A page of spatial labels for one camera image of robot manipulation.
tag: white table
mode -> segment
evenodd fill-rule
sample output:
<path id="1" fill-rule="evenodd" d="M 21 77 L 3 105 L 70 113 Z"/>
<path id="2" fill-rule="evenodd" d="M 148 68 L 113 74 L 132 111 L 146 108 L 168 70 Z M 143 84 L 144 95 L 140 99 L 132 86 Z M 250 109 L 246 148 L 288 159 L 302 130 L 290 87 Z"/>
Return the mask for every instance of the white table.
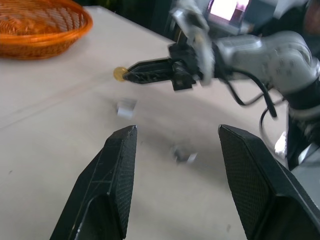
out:
<path id="1" fill-rule="evenodd" d="M 81 171 L 112 132 L 136 124 L 127 239 L 246 239 L 217 130 L 229 124 L 257 134 L 263 101 L 241 108 L 219 82 L 174 93 L 170 82 L 115 81 L 115 67 L 166 57 L 169 41 L 102 8 L 88 10 L 92 31 L 65 54 L 0 60 L 0 238 L 49 239 Z M 238 89 L 246 99 L 258 92 L 248 83 Z M 138 99 L 132 120 L 117 117 L 121 98 Z M 283 125 L 267 122 L 273 140 Z M 170 148 L 181 142 L 199 152 L 195 164 L 173 161 Z"/>

